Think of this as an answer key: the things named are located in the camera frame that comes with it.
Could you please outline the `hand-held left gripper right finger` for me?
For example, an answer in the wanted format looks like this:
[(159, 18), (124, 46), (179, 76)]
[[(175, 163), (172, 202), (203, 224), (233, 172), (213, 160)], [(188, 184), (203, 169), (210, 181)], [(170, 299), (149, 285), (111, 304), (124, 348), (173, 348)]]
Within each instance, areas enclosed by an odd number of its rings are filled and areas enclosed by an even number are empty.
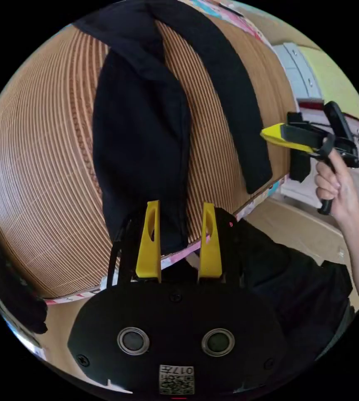
[(212, 203), (203, 204), (201, 233), (198, 279), (220, 279), (222, 276), (220, 241), (215, 206)]

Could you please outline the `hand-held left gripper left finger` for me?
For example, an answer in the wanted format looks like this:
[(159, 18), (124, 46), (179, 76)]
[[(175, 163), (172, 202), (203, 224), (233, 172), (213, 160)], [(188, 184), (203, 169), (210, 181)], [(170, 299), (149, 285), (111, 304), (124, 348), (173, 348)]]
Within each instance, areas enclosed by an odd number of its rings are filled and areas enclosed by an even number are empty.
[(139, 279), (161, 281), (160, 204), (158, 200), (147, 203), (135, 272)]

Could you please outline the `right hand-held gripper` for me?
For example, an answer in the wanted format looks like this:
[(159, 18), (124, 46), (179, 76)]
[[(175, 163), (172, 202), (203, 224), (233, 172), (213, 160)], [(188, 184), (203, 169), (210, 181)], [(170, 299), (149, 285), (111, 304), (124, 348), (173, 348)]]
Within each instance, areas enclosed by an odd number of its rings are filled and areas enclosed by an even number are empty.
[(301, 183), (309, 175), (310, 161), (302, 160), (304, 154), (324, 162), (334, 173), (329, 154), (334, 149), (336, 136), (297, 117), (301, 118), (301, 113), (288, 113), (287, 124), (265, 127), (260, 136), (268, 143), (291, 149), (290, 179)]

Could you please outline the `person's right hand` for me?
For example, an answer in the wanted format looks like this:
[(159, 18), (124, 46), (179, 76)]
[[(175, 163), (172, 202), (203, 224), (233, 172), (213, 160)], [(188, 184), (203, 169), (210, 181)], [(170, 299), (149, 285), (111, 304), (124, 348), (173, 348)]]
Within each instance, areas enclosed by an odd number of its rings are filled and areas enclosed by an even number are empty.
[(349, 169), (339, 153), (333, 149), (328, 161), (317, 162), (315, 184), (320, 200), (331, 200), (331, 215), (338, 224), (350, 222), (359, 215), (359, 198)]

